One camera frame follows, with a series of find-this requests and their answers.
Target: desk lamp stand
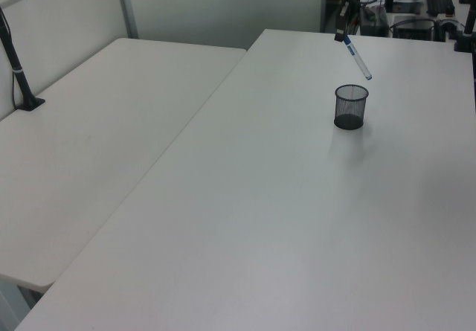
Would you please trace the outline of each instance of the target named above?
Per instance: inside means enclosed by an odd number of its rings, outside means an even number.
[[[8,27],[7,21],[3,14],[3,11],[0,8],[0,39],[5,53],[7,54],[8,60],[12,66],[13,74],[15,74],[16,81],[18,86],[22,91],[23,95],[23,104],[18,106],[17,109],[26,110],[31,112],[36,107],[41,106],[45,100],[37,98],[31,93],[30,86],[28,85],[27,78],[23,72],[23,67],[20,64],[19,58],[16,55],[15,48],[13,47],[12,36],[10,34],[10,29]]]
[[[476,20],[476,0],[471,0],[469,6],[468,17],[466,18],[466,25],[464,31],[461,33],[458,31],[456,43],[454,44],[454,50],[457,52],[473,52],[473,45],[475,40],[473,39],[473,29],[475,28]]]

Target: white table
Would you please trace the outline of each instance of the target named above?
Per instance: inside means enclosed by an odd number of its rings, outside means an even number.
[[[44,292],[244,50],[119,39],[0,123],[0,278]]]
[[[473,330],[471,56],[354,43],[266,30],[18,331]]]

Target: pen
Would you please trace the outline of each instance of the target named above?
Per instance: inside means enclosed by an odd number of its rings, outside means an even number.
[[[356,48],[351,43],[350,38],[348,37],[348,35],[344,36],[344,43],[347,46],[347,48],[349,49],[350,54],[352,54],[352,56],[356,60],[357,65],[360,68],[360,70],[362,71],[362,73],[364,74],[365,78],[367,78],[367,80],[371,80],[372,79],[372,74],[370,74],[369,68],[367,68],[364,61],[362,61],[362,58],[360,57],[360,54],[358,54]]]

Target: mesh pen holder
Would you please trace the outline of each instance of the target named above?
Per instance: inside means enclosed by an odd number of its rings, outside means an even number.
[[[354,84],[335,90],[334,124],[345,130],[355,130],[364,125],[365,100],[369,91]]]

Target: computer equipment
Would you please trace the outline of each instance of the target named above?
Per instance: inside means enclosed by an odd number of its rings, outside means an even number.
[[[387,13],[383,6],[360,8],[360,34],[362,36],[388,36]]]
[[[426,0],[428,5],[428,15],[438,16],[439,13],[454,13],[452,0]]]
[[[419,39],[431,41],[433,22],[414,19],[411,16],[395,16],[393,20],[394,39]]]
[[[471,4],[471,0],[458,0],[460,4]]]

